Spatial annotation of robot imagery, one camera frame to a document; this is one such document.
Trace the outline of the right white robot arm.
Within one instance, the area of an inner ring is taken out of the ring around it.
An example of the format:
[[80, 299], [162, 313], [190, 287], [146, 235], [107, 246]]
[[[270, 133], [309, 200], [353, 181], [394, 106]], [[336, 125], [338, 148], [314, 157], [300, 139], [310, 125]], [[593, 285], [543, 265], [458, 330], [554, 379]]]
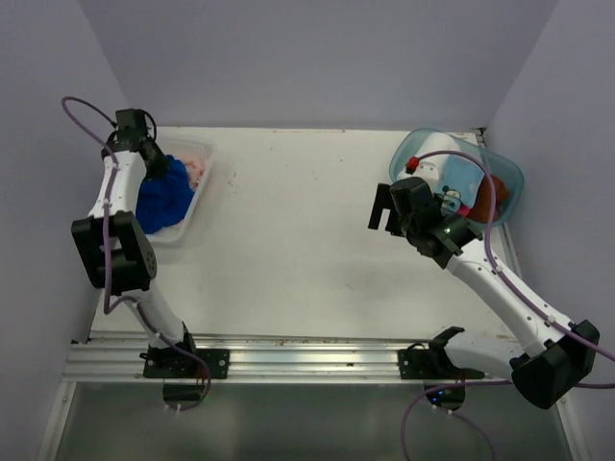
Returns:
[[598, 329], [549, 306], [494, 256], [478, 228], [460, 215], [443, 215], [441, 204], [420, 178], [381, 183], [368, 227], [378, 229], [387, 210], [386, 231], [465, 283], [513, 338], [479, 338], [462, 327], [449, 327], [423, 347], [411, 345], [398, 352], [401, 377], [491, 375], [512, 383], [534, 406], [550, 408], [592, 371]]

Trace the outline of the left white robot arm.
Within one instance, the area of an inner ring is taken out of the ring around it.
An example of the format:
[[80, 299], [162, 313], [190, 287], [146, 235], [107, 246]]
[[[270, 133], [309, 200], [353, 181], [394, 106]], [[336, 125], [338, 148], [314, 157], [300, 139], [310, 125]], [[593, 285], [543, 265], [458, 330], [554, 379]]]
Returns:
[[155, 283], [155, 251], [135, 216], [143, 181], [168, 171], [169, 161], [149, 133], [152, 126], [143, 109], [115, 113], [113, 132], [102, 142], [105, 172], [98, 197], [87, 217], [71, 224], [71, 235], [90, 283], [103, 290], [103, 311], [126, 304], [148, 335], [145, 358], [186, 377], [199, 368], [200, 354]]

